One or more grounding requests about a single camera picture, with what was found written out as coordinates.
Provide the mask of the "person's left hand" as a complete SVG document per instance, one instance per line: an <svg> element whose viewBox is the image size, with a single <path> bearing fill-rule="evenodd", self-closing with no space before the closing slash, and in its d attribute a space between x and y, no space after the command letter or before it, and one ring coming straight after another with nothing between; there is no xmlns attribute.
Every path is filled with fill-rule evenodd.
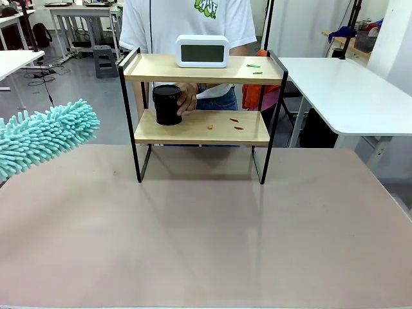
<svg viewBox="0 0 412 309"><path fill-rule="evenodd" d="M177 101L178 110L176 114L182 116L184 113L193 111L197 105L198 85L196 83L180 82L175 84L180 89Z"/></svg>

